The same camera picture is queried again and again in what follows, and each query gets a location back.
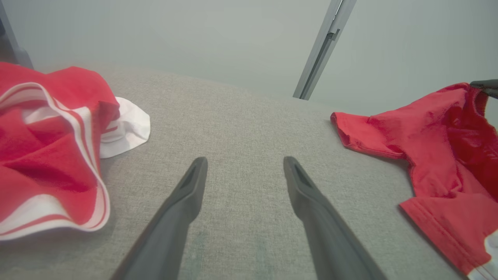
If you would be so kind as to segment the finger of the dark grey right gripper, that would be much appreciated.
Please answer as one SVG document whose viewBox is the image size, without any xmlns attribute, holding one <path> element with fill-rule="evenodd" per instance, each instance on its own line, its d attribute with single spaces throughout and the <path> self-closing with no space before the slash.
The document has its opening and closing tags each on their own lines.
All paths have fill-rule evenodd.
<svg viewBox="0 0 498 280">
<path fill-rule="evenodd" d="M 498 79 L 473 81 L 470 85 L 483 91 L 489 97 L 498 98 Z"/>
</svg>

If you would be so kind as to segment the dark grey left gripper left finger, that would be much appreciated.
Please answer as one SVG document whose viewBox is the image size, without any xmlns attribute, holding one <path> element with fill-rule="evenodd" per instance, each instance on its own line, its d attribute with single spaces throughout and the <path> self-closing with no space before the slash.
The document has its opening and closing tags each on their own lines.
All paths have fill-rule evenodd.
<svg viewBox="0 0 498 280">
<path fill-rule="evenodd" d="M 204 197 L 208 161 L 196 158 L 161 205 L 115 273 L 113 280 L 176 280 L 189 225 Z"/>
</svg>

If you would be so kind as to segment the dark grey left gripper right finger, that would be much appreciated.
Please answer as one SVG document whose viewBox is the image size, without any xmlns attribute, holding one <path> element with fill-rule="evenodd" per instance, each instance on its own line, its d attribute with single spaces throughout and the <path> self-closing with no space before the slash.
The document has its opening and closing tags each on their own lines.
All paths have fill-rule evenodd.
<svg viewBox="0 0 498 280">
<path fill-rule="evenodd" d="M 292 208 L 302 221 L 319 280 L 384 280 L 386 276 L 296 158 L 283 160 Z"/>
</svg>

